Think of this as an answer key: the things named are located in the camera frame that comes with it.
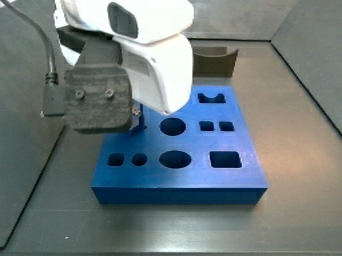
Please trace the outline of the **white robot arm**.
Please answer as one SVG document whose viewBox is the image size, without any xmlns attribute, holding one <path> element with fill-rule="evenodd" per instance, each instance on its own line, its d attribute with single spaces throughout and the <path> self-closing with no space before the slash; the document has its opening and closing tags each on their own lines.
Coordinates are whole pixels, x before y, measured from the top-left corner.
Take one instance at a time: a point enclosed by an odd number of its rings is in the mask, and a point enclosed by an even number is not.
<svg viewBox="0 0 342 256">
<path fill-rule="evenodd" d="M 184 31 L 193 25 L 189 0 L 55 0 L 55 26 L 103 32 L 122 48 L 133 98 L 170 115 L 188 103 L 193 47 Z"/>
</svg>

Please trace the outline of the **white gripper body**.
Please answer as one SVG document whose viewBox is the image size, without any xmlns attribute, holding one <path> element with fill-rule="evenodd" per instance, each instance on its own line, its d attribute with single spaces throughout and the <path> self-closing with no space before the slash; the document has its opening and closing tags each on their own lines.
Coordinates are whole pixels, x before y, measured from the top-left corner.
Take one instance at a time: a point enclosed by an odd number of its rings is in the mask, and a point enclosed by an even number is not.
<svg viewBox="0 0 342 256">
<path fill-rule="evenodd" d="M 121 45 L 133 98 L 164 115 L 176 113 L 189 102 L 193 86 L 193 47 L 186 36 L 144 44 L 99 32 L 59 33 L 62 45 L 77 54 L 91 38 Z"/>
</svg>

